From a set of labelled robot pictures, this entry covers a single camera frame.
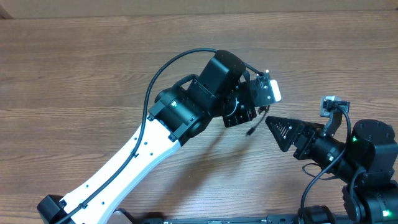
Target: robotic arm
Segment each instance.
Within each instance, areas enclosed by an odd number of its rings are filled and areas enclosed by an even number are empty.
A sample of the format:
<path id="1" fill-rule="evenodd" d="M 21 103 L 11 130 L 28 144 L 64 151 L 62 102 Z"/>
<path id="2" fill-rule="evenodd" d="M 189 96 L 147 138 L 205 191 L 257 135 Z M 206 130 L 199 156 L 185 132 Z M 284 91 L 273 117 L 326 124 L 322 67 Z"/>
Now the robotic arm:
<path id="1" fill-rule="evenodd" d="M 150 89 L 160 73 L 178 58 L 200 51 L 215 53 L 201 75 L 189 75 L 160 92 L 147 115 Z M 257 73 L 255 80 L 250 80 L 247 68 Z M 181 85 L 189 81 L 189 87 L 183 89 Z M 264 118 L 267 106 L 280 100 L 277 82 L 270 80 L 268 71 L 259 72 L 225 50 L 184 52 L 167 62 L 152 79 L 142 124 L 132 138 L 77 189 L 64 197 L 46 196 L 37 206 L 40 216 L 45 223 L 106 223 L 150 170 L 205 130 L 214 117 L 222 116 L 224 125 L 232 127 L 255 118 L 255 107 L 260 107 L 260 113 L 265 111 Z"/>
<path id="2" fill-rule="evenodd" d="M 149 93 L 160 73 L 178 58 L 199 51 L 214 52 L 215 56 L 200 76 L 188 75 L 161 91 L 147 114 Z M 250 80 L 246 69 L 254 71 L 256 79 Z M 189 87 L 182 88 L 187 82 L 191 82 Z M 46 196 L 37 206 L 40 216 L 45 223 L 105 223 L 151 169 L 201 133 L 214 117 L 222 116 L 228 128 L 252 121 L 257 116 L 255 107 L 259 107 L 259 113 L 265 111 L 261 122 L 269 105 L 280 100 L 277 82 L 270 80 L 269 72 L 259 72 L 225 50 L 184 52 L 167 62 L 152 79 L 142 124 L 126 145 L 74 191 L 64 197 Z M 296 159 L 312 159 L 322 168 L 306 188 L 298 215 L 164 223 L 398 223 L 398 184 L 391 180 L 398 155 L 394 131 L 381 121 L 365 119 L 358 121 L 351 132 L 348 111 L 349 102 L 326 96 L 320 108 L 320 116 L 329 118 L 326 125 L 273 116 L 266 119 L 282 151 L 294 145 Z M 339 142 L 333 136 L 343 115 L 347 138 Z M 250 135 L 257 125 L 246 134 Z M 342 190 L 348 218 L 332 214 L 326 206 L 305 207 L 308 191 L 326 172 L 348 184 Z"/>
<path id="3" fill-rule="evenodd" d="M 398 223 L 398 185 L 391 180 L 398 155 L 394 131 L 381 121 L 364 119 L 350 133 L 348 111 L 349 102 L 326 96 L 320 108 L 320 116 L 330 118 L 325 126 L 273 116 L 266 119 L 280 150 L 286 152 L 293 144 L 296 159 L 312 159 L 322 168 L 303 194 L 296 223 L 339 223 L 326 206 L 304 207 L 310 187 L 325 172 L 348 184 L 342 190 L 343 200 L 353 223 Z M 333 138 L 342 115 L 348 125 L 345 143 Z"/>

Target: wire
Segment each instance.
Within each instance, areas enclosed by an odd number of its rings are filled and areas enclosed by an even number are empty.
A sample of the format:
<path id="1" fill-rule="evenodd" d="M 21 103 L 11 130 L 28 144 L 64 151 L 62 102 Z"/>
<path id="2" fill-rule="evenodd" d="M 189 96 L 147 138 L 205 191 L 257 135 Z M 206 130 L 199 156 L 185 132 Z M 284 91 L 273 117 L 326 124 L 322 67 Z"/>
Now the wire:
<path id="1" fill-rule="evenodd" d="M 354 176 L 353 176 L 353 178 L 351 179 L 351 183 L 350 183 L 350 185 L 349 185 L 349 196 L 351 197 L 351 198 L 353 198 L 354 197 L 354 185 L 355 185 L 355 180 L 356 180 L 356 178 L 360 175 L 360 174 L 362 174 L 362 173 L 364 173 L 364 172 L 366 172 L 366 169 L 363 167 L 363 166 L 360 166 L 358 169 L 356 169 L 356 171 L 355 171 L 355 173 L 354 173 Z"/>
<path id="2" fill-rule="evenodd" d="M 339 160 L 340 158 L 344 155 L 345 151 L 346 151 L 346 147 L 347 147 L 347 143 L 349 141 L 349 138 L 351 137 L 351 121 L 349 120 L 349 116 L 348 113 L 343 110 L 340 106 L 337 106 L 336 109 L 340 110 L 343 114 L 344 117 L 346 118 L 346 122 L 347 122 L 347 138 L 346 138 L 346 142 L 345 142 L 345 148 L 342 150 L 342 152 L 336 157 L 336 159 L 331 162 L 326 168 L 324 168 L 307 186 L 307 188 L 304 190 L 304 193 L 301 197 L 301 203 L 300 203 L 300 208 L 301 208 L 301 212 L 304 212 L 304 204 L 305 204 L 305 197 L 307 196 L 308 192 L 310 191 L 311 187 L 315 184 L 315 182 L 321 178 L 321 176 L 326 173 L 330 168 L 332 168 Z"/>
<path id="3" fill-rule="evenodd" d="M 243 62 L 244 65 L 246 66 L 246 68 L 252 70 L 253 72 L 255 72 L 256 74 L 259 74 L 260 76 L 264 76 L 264 72 L 260 72 L 259 70 L 255 69 L 254 67 L 252 67 L 251 65 L 249 65 L 246 62 Z"/>
<path id="4" fill-rule="evenodd" d="M 305 174 L 309 175 L 310 177 L 315 177 L 314 175 L 310 174 L 309 172 L 307 172 L 307 171 L 305 170 L 306 166 L 309 166 L 309 165 L 318 166 L 318 167 L 321 167 L 321 166 L 320 166 L 319 164 L 317 164 L 317 163 L 311 162 L 311 163 L 309 163 L 309 164 L 305 164 L 305 165 L 302 167 L 302 170 L 303 170 L 303 172 L 304 172 Z M 338 177 L 333 176 L 333 177 L 319 178 L 319 179 L 320 179 L 320 180 L 334 180 L 334 179 L 337 179 L 337 178 L 338 178 Z"/>
<path id="5" fill-rule="evenodd" d="M 251 128 L 247 131 L 246 136 L 250 136 L 251 134 L 253 134 L 253 132 L 254 132 L 254 131 L 256 130 L 256 128 L 261 124 L 261 122 L 264 120 L 264 118 L 266 118 L 266 115 L 267 115 L 267 113 L 268 113 L 268 111 L 269 111 L 269 105 L 266 106 L 266 107 L 260 107 L 259 113 L 262 112 L 262 111 L 261 111 L 262 108 L 264 108 L 264 110 L 263 110 L 263 111 L 264 111 L 264 114 L 262 115 L 261 119 L 257 122 L 257 124 L 254 125 L 253 127 L 251 127 Z"/>
<path id="6" fill-rule="evenodd" d="M 213 52 L 216 53 L 217 50 L 216 49 L 210 49 L 210 48 L 198 48 L 198 49 L 191 49 L 188 50 L 186 52 L 182 52 L 180 54 L 178 54 L 177 56 L 175 56 L 174 58 L 170 59 L 166 64 L 164 64 L 158 71 L 157 73 L 154 75 L 154 77 L 152 78 L 152 80 L 150 81 L 148 88 L 147 88 L 147 92 L 145 95 L 145 99 L 144 99 L 144 109 L 142 110 L 142 123 L 141 123 L 141 129 L 140 129 L 140 133 L 137 139 L 137 143 L 134 146 L 134 149 L 131 151 L 129 157 L 123 162 L 122 166 L 103 184 L 101 185 L 96 191 L 94 191 L 94 193 L 92 193 L 86 200 L 84 200 L 82 203 L 79 204 L 79 206 L 77 206 L 75 209 L 73 209 L 70 213 L 68 213 L 68 215 L 66 215 L 65 217 L 63 217 L 61 220 L 59 220 L 57 223 L 55 224 L 62 224 L 63 222 L 67 221 L 69 218 L 71 218 L 74 214 L 76 214 L 76 212 L 78 212 L 80 209 L 82 208 L 86 208 L 88 205 L 88 202 L 90 202 L 93 198 L 95 198 L 103 189 L 105 189 L 105 187 L 107 187 L 122 171 L 123 169 L 129 164 L 129 162 L 131 161 L 131 159 L 133 157 L 137 157 L 138 154 L 136 155 L 136 152 L 139 148 L 139 146 L 141 145 L 141 141 L 142 141 L 142 137 L 144 136 L 144 130 L 145 130 L 145 124 L 146 124 L 146 120 L 147 120 L 147 109 L 148 109 L 148 101 L 149 101 L 149 95 L 150 95 L 150 91 L 152 89 L 152 87 L 154 86 L 154 83 L 157 79 L 157 77 L 159 77 L 159 75 L 169 66 L 171 65 L 173 62 L 175 62 L 176 60 L 178 60 L 179 58 L 186 56 L 188 54 L 192 54 L 195 52 Z M 256 70 L 255 68 L 253 68 L 252 66 L 250 66 L 247 63 L 244 63 L 245 66 L 252 70 L 253 72 L 256 72 L 257 74 L 263 74 L 262 72 L 259 72 L 258 70 Z"/>

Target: wooden table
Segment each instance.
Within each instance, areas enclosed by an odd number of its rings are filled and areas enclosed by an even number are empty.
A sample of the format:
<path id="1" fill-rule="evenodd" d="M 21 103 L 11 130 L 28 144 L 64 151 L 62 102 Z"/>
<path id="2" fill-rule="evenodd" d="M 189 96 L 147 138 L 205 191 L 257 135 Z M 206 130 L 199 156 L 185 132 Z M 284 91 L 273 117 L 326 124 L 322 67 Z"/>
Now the wooden table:
<path id="1" fill-rule="evenodd" d="M 398 127 L 397 11 L 0 21 L 0 223 L 41 223 L 40 200 L 72 191 L 118 151 L 140 124 L 154 73 L 197 47 L 269 69 L 283 97 L 270 115 L 326 123 L 320 97 L 335 94 L 350 100 L 353 124 L 372 118 Z M 150 105 L 211 56 L 166 69 Z M 120 207 L 174 218 L 295 213 L 312 179 L 301 171 L 309 161 L 281 152 L 265 124 L 245 137 L 254 123 L 226 129 L 215 118 Z M 344 124 L 336 137 L 345 133 Z M 319 181 L 307 205 L 344 213 L 343 185 Z"/>

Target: green led light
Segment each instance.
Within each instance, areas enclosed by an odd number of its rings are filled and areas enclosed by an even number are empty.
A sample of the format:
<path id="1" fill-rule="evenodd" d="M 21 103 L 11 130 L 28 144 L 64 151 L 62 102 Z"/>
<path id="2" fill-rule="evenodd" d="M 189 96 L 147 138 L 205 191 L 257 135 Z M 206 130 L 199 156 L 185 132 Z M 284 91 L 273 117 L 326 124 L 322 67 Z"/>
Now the green led light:
<path id="1" fill-rule="evenodd" d="M 388 211 L 388 210 L 383 211 L 383 216 L 384 217 L 387 217 L 387 216 L 390 216 L 390 215 L 391 215 L 390 211 Z"/>

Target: black 3d-printed part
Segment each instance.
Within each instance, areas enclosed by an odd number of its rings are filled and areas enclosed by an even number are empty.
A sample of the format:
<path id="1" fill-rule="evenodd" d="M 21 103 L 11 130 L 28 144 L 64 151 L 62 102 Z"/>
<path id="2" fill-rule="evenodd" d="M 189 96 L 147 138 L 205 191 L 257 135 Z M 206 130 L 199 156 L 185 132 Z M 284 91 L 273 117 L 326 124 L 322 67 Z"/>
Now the black 3d-printed part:
<path id="1" fill-rule="evenodd" d="M 274 135 L 280 150 L 287 152 L 289 147 L 294 144 L 298 136 L 306 126 L 314 128 L 323 128 L 324 125 L 305 122 L 298 119 L 280 118 L 275 116 L 268 116 L 266 124 Z"/>

